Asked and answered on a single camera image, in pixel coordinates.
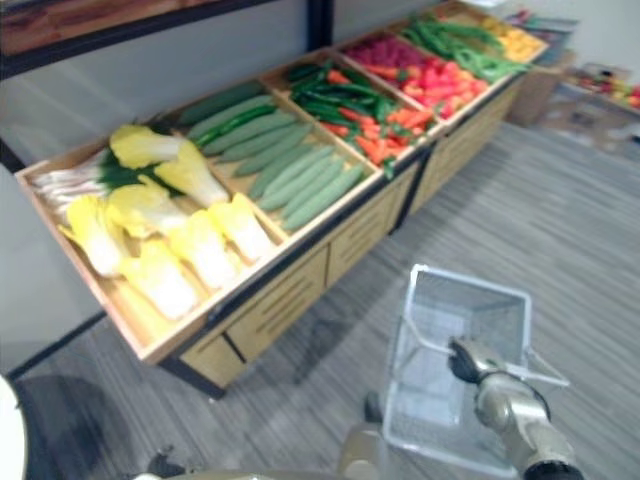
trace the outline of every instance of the wire basket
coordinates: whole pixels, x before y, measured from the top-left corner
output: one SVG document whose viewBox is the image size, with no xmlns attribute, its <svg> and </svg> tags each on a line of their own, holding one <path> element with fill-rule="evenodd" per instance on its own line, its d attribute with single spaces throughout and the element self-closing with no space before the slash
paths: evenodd
<svg viewBox="0 0 640 480">
<path fill-rule="evenodd" d="M 525 380 L 569 382 L 530 347 L 531 299 L 523 292 L 414 265 L 389 355 L 383 433 L 396 447 L 489 475 L 515 474 L 499 437 L 474 412 L 475 385 L 447 360 L 451 337 L 475 338 Z M 532 370 L 538 365 L 544 372 Z"/>
</svg>

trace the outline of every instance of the white wall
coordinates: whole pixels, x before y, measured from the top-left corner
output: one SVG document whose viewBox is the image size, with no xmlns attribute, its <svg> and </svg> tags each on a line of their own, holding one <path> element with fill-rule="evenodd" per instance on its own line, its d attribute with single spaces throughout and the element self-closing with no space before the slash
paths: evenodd
<svg viewBox="0 0 640 480">
<path fill-rule="evenodd" d="M 579 20 L 569 44 L 578 54 L 577 65 L 598 62 L 627 68 L 634 82 L 640 82 L 639 0 L 510 0 L 510 7 Z"/>
<path fill-rule="evenodd" d="M 0 85 L 0 135 L 27 163 L 303 53 L 305 2 L 280 0 L 165 30 Z"/>
<path fill-rule="evenodd" d="M 334 39 L 362 35 L 436 3 L 439 0 L 336 0 Z"/>
<path fill-rule="evenodd" d="M 19 190 L 0 165 L 0 374 L 100 311 Z"/>
</svg>

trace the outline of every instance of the orange vegetable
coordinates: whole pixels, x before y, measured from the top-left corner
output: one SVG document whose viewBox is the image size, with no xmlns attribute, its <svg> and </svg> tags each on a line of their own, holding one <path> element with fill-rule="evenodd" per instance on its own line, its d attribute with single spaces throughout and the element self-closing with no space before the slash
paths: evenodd
<svg viewBox="0 0 640 480">
<path fill-rule="evenodd" d="M 365 129 L 365 130 L 362 131 L 362 135 L 367 140 L 376 140 L 378 138 L 378 133 L 373 131 L 373 130 L 366 130 Z"/>
<path fill-rule="evenodd" d="M 399 70 L 394 67 L 383 67 L 382 65 L 363 65 L 364 68 L 369 70 L 382 78 L 387 80 L 397 80 L 399 77 Z"/>
<path fill-rule="evenodd" d="M 409 138 L 408 137 L 397 137 L 396 142 L 398 142 L 398 145 L 400 145 L 402 147 L 406 147 L 407 145 L 409 145 Z"/>
<path fill-rule="evenodd" d="M 335 133 L 339 137 L 346 137 L 347 135 L 349 135 L 349 129 L 344 125 L 335 125 L 333 123 L 327 123 L 327 122 L 321 122 L 321 123 L 322 125 L 324 125 L 324 127 L 327 130 Z"/>
<path fill-rule="evenodd" d="M 462 103 L 466 105 L 467 103 L 471 103 L 473 101 L 475 95 L 473 95 L 473 92 L 467 90 L 462 95 L 460 95 L 460 98 L 462 99 Z"/>
<path fill-rule="evenodd" d="M 380 133 L 381 127 L 376 123 L 367 123 L 366 125 L 360 125 L 363 130 L 369 130 L 371 132 Z"/>
<path fill-rule="evenodd" d="M 389 115 L 387 115 L 387 123 L 397 122 L 397 118 L 398 118 L 398 111 L 394 110 Z"/>
<path fill-rule="evenodd" d="M 389 147 L 390 149 L 394 149 L 394 148 L 398 148 L 398 147 L 402 147 L 402 146 L 394 138 L 387 138 L 387 147 Z"/>
<path fill-rule="evenodd" d="M 464 105 L 464 102 L 462 101 L 462 98 L 460 98 L 458 95 L 454 95 L 453 97 L 449 97 L 449 102 L 452 105 L 453 110 L 458 110 L 459 108 L 461 108 Z"/>
<path fill-rule="evenodd" d="M 473 76 L 473 74 L 467 70 L 460 70 L 458 72 L 458 79 L 460 80 L 464 80 L 467 82 L 473 82 L 475 80 L 475 77 Z"/>
<path fill-rule="evenodd" d="M 422 70 L 416 65 L 407 67 L 407 74 L 409 78 L 422 78 Z"/>
<path fill-rule="evenodd" d="M 327 80 L 329 81 L 329 83 L 332 83 L 334 85 L 345 85 L 347 83 L 351 83 L 351 81 L 347 77 L 345 77 L 342 72 L 335 69 L 329 70 Z"/>
<path fill-rule="evenodd" d="M 404 125 L 413 116 L 413 113 L 413 110 L 410 110 L 408 108 L 401 108 L 400 110 L 398 110 L 398 115 L 396 116 L 395 120 L 400 125 Z"/>
<path fill-rule="evenodd" d="M 405 85 L 402 87 L 402 91 L 409 95 L 410 97 L 420 97 L 424 95 L 424 89 L 415 86 L 415 85 Z"/>
<path fill-rule="evenodd" d="M 415 128 L 418 126 L 424 126 L 423 124 L 426 124 L 429 120 L 431 120 L 431 118 L 433 118 L 433 110 L 431 109 L 421 110 L 421 111 L 415 112 L 411 116 L 411 118 L 409 118 L 404 123 L 404 127 L 411 130 L 412 128 Z"/>
<path fill-rule="evenodd" d="M 380 162 L 387 157 L 387 142 L 384 138 L 379 138 L 376 144 L 376 158 L 380 159 Z"/>
<path fill-rule="evenodd" d="M 348 120 L 353 120 L 354 122 L 361 123 L 362 125 L 375 125 L 376 123 L 376 121 L 372 117 L 368 117 L 367 115 L 362 115 L 348 108 L 340 107 L 338 110 Z"/>
<path fill-rule="evenodd" d="M 371 160 L 372 163 L 378 165 L 382 161 L 382 158 L 378 157 L 378 147 L 373 140 L 357 136 L 356 142 L 364 150 L 364 153 L 369 157 L 369 160 Z"/>
</svg>

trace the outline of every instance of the carrot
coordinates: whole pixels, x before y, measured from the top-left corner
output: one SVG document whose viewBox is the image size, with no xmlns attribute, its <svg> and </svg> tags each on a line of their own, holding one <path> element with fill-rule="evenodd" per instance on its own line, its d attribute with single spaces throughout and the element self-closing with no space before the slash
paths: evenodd
<svg viewBox="0 0 640 480">
<path fill-rule="evenodd" d="M 372 117 L 368 117 L 367 115 L 362 115 L 358 112 L 354 112 L 345 107 L 340 107 L 338 111 L 348 120 L 353 120 L 354 122 L 358 122 L 362 125 L 375 125 L 376 121 Z"/>
<path fill-rule="evenodd" d="M 397 137 L 396 142 L 398 143 L 398 145 L 400 145 L 402 147 L 406 147 L 407 145 L 409 145 L 409 138 L 408 137 Z"/>
<path fill-rule="evenodd" d="M 409 110 L 408 108 L 401 108 L 398 110 L 398 115 L 396 116 L 396 122 L 400 125 L 404 126 L 409 118 L 411 118 L 414 114 L 413 110 Z"/>
<path fill-rule="evenodd" d="M 394 149 L 394 148 L 398 148 L 401 147 L 401 145 L 398 143 L 398 141 L 394 138 L 387 138 L 387 147 L 389 147 L 390 149 Z"/>
<path fill-rule="evenodd" d="M 345 77 L 341 71 L 335 69 L 329 70 L 327 80 L 329 83 L 334 85 L 345 85 L 347 83 L 351 83 L 351 80 Z"/>
<path fill-rule="evenodd" d="M 382 159 L 377 156 L 378 147 L 375 142 L 361 136 L 356 137 L 356 142 L 364 150 L 364 153 L 369 157 L 369 160 L 371 160 L 375 165 L 378 165 Z"/>
<path fill-rule="evenodd" d="M 412 98 L 422 97 L 422 95 L 424 95 L 424 89 L 421 87 L 418 87 L 417 85 L 407 84 L 404 87 L 402 87 L 402 91 Z"/>
<path fill-rule="evenodd" d="M 361 124 L 362 133 L 369 140 L 377 140 L 380 137 L 380 125 Z"/>
<path fill-rule="evenodd" d="M 376 145 L 376 158 L 382 161 L 387 156 L 387 142 L 384 138 L 379 138 Z"/>
<path fill-rule="evenodd" d="M 421 110 L 412 114 L 410 118 L 404 122 L 403 126 L 411 130 L 418 125 L 427 123 L 433 117 L 433 111 L 431 109 Z"/>
<path fill-rule="evenodd" d="M 335 133 L 339 137 L 346 137 L 349 135 L 349 129 L 344 125 L 335 125 L 333 123 L 321 122 L 324 127 L 330 132 Z"/>
<path fill-rule="evenodd" d="M 409 78 L 421 78 L 422 70 L 417 65 L 410 65 L 407 67 L 407 75 Z"/>
<path fill-rule="evenodd" d="M 364 68 L 369 70 L 382 78 L 388 80 L 396 80 L 400 74 L 400 71 L 395 67 L 384 67 L 382 65 L 363 65 Z"/>
</svg>

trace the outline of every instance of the drawer handle slot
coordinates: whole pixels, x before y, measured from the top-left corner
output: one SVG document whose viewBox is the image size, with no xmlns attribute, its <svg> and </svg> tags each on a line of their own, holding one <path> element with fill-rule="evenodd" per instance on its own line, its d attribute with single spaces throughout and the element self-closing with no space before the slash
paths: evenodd
<svg viewBox="0 0 640 480">
<path fill-rule="evenodd" d="M 296 295 L 292 295 L 292 298 L 297 298 L 297 300 L 293 301 L 293 306 L 296 307 L 300 302 L 304 302 L 305 297 L 304 294 L 302 295 L 297 295 L 298 292 L 300 290 L 308 290 L 311 287 L 313 287 L 313 282 L 310 281 L 306 281 L 302 284 L 302 288 L 301 289 L 296 289 Z M 287 313 L 289 313 L 289 311 L 291 310 L 291 308 L 287 308 L 287 310 L 283 311 L 282 310 L 276 310 L 271 316 L 269 316 L 269 318 L 267 318 L 264 322 L 262 322 L 260 325 L 258 325 L 258 327 L 256 328 L 256 333 L 262 333 L 263 330 L 267 329 L 267 333 L 269 332 L 269 324 L 271 324 L 274 320 L 277 320 L 280 316 L 282 317 L 286 317 Z"/>
<path fill-rule="evenodd" d="M 298 310 L 302 310 L 302 307 L 304 307 L 306 301 L 307 299 L 305 297 L 300 297 L 298 301 L 291 305 L 288 310 L 282 313 L 282 315 L 274 316 L 272 319 L 270 319 L 269 322 L 271 322 L 272 320 L 276 321 L 269 326 L 265 333 L 270 337 L 273 337 L 285 321 L 289 321 L 295 312 L 297 312 Z"/>
<path fill-rule="evenodd" d="M 378 225 L 380 225 L 380 222 L 376 222 L 374 225 L 372 225 L 372 231 L 375 231 L 378 227 Z M 359 253 L 364 253 L 362 252 L 365 249 L 365 246 L 367 244 L 370 243 L 375 243 L 376 242 L 376 238 L 372 237 L 371 235 L 367 235 L 367 236 L 363 236 L 360 237 L 360 239 L 358 239 L 357 242 L 352 243 L 351 245 L 349 245 L 349 248 L 346 248 L 341 254 L 340 254 L 340 259 L 342 261 L 344 261 L 345 263 L 349 263 L 349 261 L 356 255 L 358 255 Z"/>
<path fill-rule="evenodd" d="M 206 350 L 213 342 L 215 342 L 220 337 L 210 338 L 208 341 L 204 342 L 198 349 L 196 350 L 196 354 L 200 355 L 204 350 Z"/>
<path fill-rule="evenodd" d="M 353 240 L 353 238 L 359 236 L 363 230 L 369 230 L 371 223 L 375 221 L 375 217 L 379 217 L 379 212 L 371 212 L 368 216 L 360 219 L 357 223 L 354 223 L 351 226 L 352 230 L 349 232 L 349 236 L 347 238 L 349 240 Z"/>
<path fill-rule="evenodd" d="M 276 308 L 283 301 L 283 299 L 295 296 L 300 293 L 301 290 L 305 289 L 307 283 L 308 282 L 299 281 L 291 285 L 288 290 L 282 292 L 279 297 L 275 298 L 269 305 L 265 306 L 265 308 L 262 310 L 262 315 L 267 315 L 271 310 Z"/>
</svg>

